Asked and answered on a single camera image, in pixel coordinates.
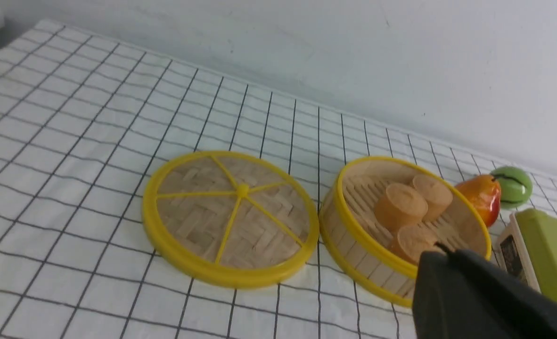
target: bamboo steamer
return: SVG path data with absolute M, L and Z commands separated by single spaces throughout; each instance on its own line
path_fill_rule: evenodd
M 441 178 L 400 159 L 364 157 L 348 163 L 319 213 L 322 239 L 343 271 L 371 293 L 403 307 L 412 305 L 417 266 L 388 250 L 393 234 L 377 221 L 374 208 L 390 183 L 408 185 L 417 174 L 442 182 L 453 199 L 438 219 L 416 226 L 451 250 L 469 249 L 490 259 L 488 230 L 469 201 Z
M 293 178 L 236 152 L 197 152 L 158 169 L 143 196 L 143 224 L 170 264 L 231 288 L 287 279 L 319 233 L 315 206 Z

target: grid pattern tablecloth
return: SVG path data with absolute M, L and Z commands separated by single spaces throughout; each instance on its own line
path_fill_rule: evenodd
M 0 50 L 0 337 L 415 337 L 410 311 L 358 287 L 322 242 L 295 277 L 254 291 L 167 264 L 141 226 L 143 189 L 196 150 L 271 161 L 316 202 L 368 154 L 451 183 L 505 163 L 40 22 Z M 528 207 L 557 217 L 557 179 L 532 178 Z

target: black object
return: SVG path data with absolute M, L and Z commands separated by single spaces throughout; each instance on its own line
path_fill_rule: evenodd
M 468 250 L 421 255 L 418 339 L 557 339 L 557 304 Z

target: white wall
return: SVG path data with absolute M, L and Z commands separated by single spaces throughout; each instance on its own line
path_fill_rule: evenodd
M 557 172 L 557 0 L 0 0 Z

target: green toy melon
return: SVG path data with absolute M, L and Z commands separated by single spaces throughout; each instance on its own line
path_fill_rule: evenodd
M 522 206 L 532 195 L 532 180 L 523 170 L 513 166 L 503 166 L 490 174 L 500 183 L 501 208 L 512 210 Z

